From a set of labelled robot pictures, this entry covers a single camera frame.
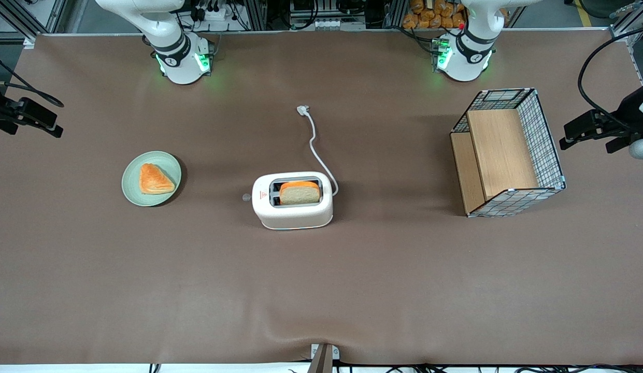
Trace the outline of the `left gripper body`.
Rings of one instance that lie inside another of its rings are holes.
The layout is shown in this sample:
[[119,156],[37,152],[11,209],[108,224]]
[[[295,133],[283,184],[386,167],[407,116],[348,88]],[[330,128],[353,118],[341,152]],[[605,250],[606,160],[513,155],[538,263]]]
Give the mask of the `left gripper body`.
[[613,116],[629,134],[643,137],[643,86],[627,95]]

